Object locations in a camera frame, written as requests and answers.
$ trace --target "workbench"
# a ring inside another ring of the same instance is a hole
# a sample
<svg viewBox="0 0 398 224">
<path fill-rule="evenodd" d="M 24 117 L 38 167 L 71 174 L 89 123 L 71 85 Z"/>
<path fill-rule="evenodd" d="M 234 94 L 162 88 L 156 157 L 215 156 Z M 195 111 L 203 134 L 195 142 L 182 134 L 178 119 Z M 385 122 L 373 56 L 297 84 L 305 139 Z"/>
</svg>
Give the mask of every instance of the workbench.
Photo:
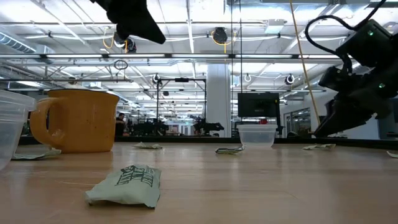
<svg viewBox="0 0 398 224">
<path fill-rule="evenodd" d="M 238 145 L 160 143 L 163 149 L 147 150 L 134 144 L 11 161 L 0 171 L 0 223 L 398 223 L 398 159 L 385 150 L 276 144 L 232 156 L 215 149 Z M 156 209 L 85 203 L 85 191 L 131 164 L 162 170 Z"/>
</svg>

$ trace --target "clear plastic container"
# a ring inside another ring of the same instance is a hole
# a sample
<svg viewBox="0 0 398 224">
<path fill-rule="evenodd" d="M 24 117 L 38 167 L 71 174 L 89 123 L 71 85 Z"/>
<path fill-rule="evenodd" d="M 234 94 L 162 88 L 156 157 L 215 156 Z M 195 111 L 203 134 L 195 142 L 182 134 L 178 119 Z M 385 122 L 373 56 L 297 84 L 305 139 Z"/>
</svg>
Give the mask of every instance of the clear plastic container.
<svg viewBox="0 0 398 224">
<path fill-rule="evenodd" d="M 238 125 L 241 143 L 246 148 L 269 148 L 274 144 L 276 129 L 274 124 Z"/>
<path fill-rule="evenodd" d="M 15 153 L 27 115 L 35 107 L 36 100 L 29 96 L 0 90 L 0 170 Z"/>
</svg>

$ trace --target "yellow mug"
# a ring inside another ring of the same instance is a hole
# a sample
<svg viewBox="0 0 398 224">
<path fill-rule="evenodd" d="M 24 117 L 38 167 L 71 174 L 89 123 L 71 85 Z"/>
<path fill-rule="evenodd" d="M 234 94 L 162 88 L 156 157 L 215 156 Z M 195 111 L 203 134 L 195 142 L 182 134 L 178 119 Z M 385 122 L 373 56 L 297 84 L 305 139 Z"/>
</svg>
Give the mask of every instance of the yellow mug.
<svg viewBox="0 0 398 224">
<path fill-rule="evenodd" d="M 48 95 L 30 114 L 36 140 L 62 153 L 112 150 L 118 96 L 90 90 L 50 90 Z"/>
</svg>

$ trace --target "monitor screen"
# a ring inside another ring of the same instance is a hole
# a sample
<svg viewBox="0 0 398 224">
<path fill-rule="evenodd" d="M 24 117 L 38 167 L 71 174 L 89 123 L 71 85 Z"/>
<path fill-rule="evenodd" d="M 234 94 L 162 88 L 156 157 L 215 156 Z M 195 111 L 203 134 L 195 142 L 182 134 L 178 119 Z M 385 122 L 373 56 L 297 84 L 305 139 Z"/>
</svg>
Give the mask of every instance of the monitor screen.
<svg viewBox="0 0 398 224">
<path fill-rule="evenodd" d="M 278 93 L 238 93 L 239 117 L 277 117 L 278 112 Z"/>
</svg>

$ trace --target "mug handle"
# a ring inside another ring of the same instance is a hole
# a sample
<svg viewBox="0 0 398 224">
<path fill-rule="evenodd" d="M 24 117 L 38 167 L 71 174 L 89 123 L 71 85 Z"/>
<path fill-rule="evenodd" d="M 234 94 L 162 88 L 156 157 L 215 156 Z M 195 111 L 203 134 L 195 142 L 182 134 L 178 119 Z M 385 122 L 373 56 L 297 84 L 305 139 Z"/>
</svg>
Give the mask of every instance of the mug handle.
<svg viewBox="0 0 398 224">
<path fill-rule="evenodd" d="M 46 118 L 49 109 L 54 104 L 60 103 L 63 98 L 45 98 L 37 103 L 36 110 L 30 113 L 30 129 L 33 136 L 42 144 L 50 146 L 59 146 L 62 144 L 65 133 L 62 130 L 57 130 L 50 134 L 46 127 Z"/>
</svg>

